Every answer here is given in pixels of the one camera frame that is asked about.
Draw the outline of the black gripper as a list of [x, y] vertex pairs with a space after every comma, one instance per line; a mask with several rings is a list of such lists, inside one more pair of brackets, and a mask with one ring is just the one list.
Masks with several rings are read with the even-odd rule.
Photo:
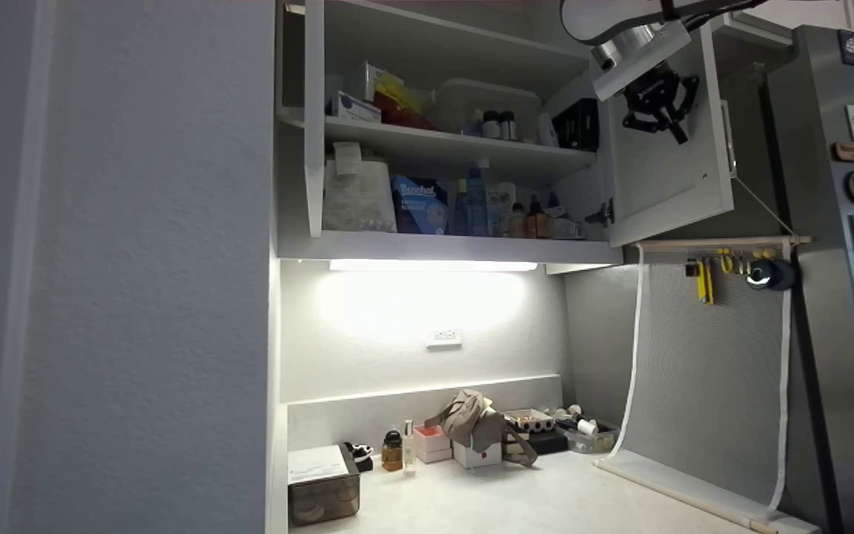
[[623, 124], [644, 133], [669, 132], [676, 144], [687, 139], [681, 122], [693, 110], [693, 98], [700, 90], [700, 77], [681, 77], [666, 64], [659, 64], [633, 84], [626, 86], [626, 107]]

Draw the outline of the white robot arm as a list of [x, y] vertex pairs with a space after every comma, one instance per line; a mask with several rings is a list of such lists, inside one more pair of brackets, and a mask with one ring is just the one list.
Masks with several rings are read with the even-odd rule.
[[687, 47], [707, 22], [753, 19], [786, 30], [810, 24], [854, 33], [854, 0], [556, 0], [556, 19], [571, 43], [592, 52], [592, 95], [611, 101]]

